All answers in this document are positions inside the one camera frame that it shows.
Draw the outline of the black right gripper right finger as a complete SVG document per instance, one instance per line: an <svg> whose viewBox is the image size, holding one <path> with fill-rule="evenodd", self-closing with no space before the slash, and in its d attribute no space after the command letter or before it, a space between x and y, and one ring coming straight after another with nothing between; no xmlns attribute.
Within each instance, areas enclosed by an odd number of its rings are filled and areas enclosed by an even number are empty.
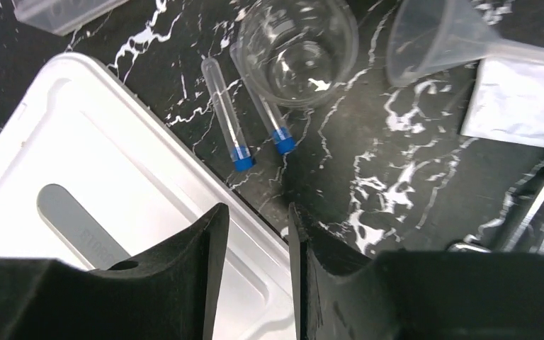
<svg viewBox="0 0 544 340"><path fill-rule="evenodd" d="M369 258L289 207L298 339L544 339L544 256L384 251Z"/></svg>

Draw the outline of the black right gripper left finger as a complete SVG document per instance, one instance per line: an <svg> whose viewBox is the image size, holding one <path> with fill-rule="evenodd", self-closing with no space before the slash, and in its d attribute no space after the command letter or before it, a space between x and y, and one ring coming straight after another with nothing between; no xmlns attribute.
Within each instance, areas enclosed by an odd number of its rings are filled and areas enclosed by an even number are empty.
<svg viewBox="0 0 544 340"><path fill-rule="evenodd" d="M0 339L211 339L229 226L218 203L107 270L0 258Z"/></svg>

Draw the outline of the blue capped tube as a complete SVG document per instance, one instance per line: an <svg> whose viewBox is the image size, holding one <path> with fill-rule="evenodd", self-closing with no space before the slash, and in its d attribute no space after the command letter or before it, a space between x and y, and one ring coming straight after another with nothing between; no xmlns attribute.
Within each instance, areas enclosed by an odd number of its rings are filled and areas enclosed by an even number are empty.
<svg viewBox="0 0 544 340"><path fill-rule="evenodd" d="M286 121L276 104L269 103L247 83L245 71L239 65L239 50L235 42L230 45L229 54L278 153L284 155L292 152L296 147L296 143L286 125Z"/></svg>
<svg viewBox="0 0 544 340"><path fill-rule="evenodd" d="M232 163L237 171L246 171L254 165L254 162L220 65L215 58L209 57L201 62L200 68Z"/></svg>

